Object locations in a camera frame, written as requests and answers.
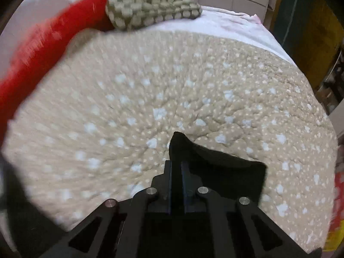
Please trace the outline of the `red patterned comforter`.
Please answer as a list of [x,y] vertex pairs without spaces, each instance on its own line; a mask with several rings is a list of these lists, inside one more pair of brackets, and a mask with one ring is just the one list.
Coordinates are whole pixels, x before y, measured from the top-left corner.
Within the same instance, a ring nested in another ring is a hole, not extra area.
[[73,37],[84,29],[113,28],[105,13],[107,0],[77,0],[56,16],[34,26],[23,39],[1,80],[1,138],[8,121],[40,80],[60,60]]

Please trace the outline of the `black pants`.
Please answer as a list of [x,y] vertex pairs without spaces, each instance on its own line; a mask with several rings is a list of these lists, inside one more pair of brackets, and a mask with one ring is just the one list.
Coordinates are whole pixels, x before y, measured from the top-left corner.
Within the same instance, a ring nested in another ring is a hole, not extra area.
[[204,186],[222,197],[248,197],[259,203],[267,170],[264,163],[208,149],[181,132],[173,133],[169,156],[172,163],[187,163],[192,175],[200,177]]

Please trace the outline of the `olive spotted pillow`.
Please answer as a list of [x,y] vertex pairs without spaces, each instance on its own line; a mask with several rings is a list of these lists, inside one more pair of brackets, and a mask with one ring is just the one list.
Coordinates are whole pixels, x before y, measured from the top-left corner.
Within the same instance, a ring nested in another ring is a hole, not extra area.
[[107,0],[105,12],[115,29],[130,31],[175,19],[196,19],[194,0]]

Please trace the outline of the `red shopping bag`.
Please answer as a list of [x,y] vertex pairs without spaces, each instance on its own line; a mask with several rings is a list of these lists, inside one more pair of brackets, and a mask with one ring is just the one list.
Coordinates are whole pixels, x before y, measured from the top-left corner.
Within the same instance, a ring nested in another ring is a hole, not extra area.
[[343,240],[343,172],[335,173],[335,199],[324,251],[335,251]]

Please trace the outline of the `wooden door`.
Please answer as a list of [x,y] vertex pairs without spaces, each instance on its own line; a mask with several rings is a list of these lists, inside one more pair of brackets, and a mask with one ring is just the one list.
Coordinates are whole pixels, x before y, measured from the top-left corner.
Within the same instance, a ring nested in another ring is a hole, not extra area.
[[311,87],[320,86],[343,40],[343,27],[328,3],[280,0],[272,33]]

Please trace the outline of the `beige spotted quilt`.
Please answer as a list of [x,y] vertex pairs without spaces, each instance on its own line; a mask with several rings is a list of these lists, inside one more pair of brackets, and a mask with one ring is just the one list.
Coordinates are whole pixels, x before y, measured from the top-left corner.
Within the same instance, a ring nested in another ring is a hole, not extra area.
[[186,31],[85,30],[21,105],[4,154],[72,228],[163,172],[174,132],[268,167],[260,208],[305,251],[325,244],[337,138],[304,74],[264,49]]

